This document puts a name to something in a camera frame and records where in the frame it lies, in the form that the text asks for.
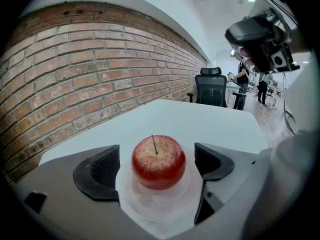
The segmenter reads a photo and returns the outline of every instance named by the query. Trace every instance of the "apple stem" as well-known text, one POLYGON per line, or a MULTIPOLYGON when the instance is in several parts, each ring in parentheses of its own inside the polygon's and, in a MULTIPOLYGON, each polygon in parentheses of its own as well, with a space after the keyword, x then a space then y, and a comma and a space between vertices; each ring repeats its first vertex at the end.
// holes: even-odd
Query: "apple stem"
POLYGON ((154 145, 155 154, 158 155, 158 151, 157 151, 157 148, 156 148, 156 143, 155 143, 154 135, 151 134, 151 137, 152 137, 152 142, 153 142, 153 145, 154 145))

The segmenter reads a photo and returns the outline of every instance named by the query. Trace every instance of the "brick wall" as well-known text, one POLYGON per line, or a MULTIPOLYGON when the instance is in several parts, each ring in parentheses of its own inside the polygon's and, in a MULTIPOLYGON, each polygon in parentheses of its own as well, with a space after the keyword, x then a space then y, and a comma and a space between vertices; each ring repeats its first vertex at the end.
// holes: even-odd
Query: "brick wall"
POLYGON ((67 3, 25 16, 0 58, 0 148, 9 182, 88 127, 154 99, 186 101, 206 60, 149 16, 67 3))

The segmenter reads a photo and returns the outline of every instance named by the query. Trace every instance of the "apple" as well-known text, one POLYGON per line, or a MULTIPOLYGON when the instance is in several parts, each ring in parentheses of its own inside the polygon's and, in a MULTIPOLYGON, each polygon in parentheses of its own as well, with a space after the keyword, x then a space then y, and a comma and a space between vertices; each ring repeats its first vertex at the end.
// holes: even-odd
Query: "apple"
POLYGON ((132 153, 132 169, 136 180, 151 190, 174 186, 186 170, 186 156, 173 138, 154 135, 143 139, 132 153))

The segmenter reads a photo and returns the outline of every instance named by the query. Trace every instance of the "chair headrest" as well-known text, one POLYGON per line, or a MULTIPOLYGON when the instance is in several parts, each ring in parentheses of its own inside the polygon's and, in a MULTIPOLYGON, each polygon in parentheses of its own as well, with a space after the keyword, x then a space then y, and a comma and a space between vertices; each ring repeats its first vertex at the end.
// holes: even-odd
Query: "chair headrest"
POLYGON ((220 76, 221 75, 221 68, 220 67, 202 67, 200 70, 200 74, 202 76, 220 76))

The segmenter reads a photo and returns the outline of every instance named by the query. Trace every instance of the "white table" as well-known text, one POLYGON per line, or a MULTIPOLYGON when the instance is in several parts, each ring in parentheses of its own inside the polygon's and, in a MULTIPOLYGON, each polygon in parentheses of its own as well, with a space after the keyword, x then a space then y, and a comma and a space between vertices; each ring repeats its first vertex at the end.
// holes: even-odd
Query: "white table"
POLYGON ((238 91, 240 89, 240 86, 235 84, 234 82, 227 82, 226 83, 226 105, 228 106, 229 100, 230 100, 230 95, 233 91, 238 91))
POLYGON ((274 102, 275 102, 275 98, 276 98, 276 92, 279 92, 279 93, 284 93, 285 91, 283 89, 279 89, 275 86, 272 86, 272 85, 268 85, 268 88, 273 90, 273 96, 272 96, 272 99, 271 99, 271 103, 270 103, 270 106, 269 106, 269 109, 272 110, 273 106, 274 106, 274 102))
MULTIPOLYGON (((101 123, 47 151, 40 165, 52 159, 85 150, 120 145, 122 169, 128 165, 134 147, 144 138, 168 135, 194 161, 194 143, 207 143, 233 150, 259 154, 268 144, 252 113, 197 103, 154 100, 101 123)), ((201 182, 188 208, 192 213, 175 221, 153 222, 121 208, 138 225, 157 238, 165 239, 191 229, 201 194, 201 182)))

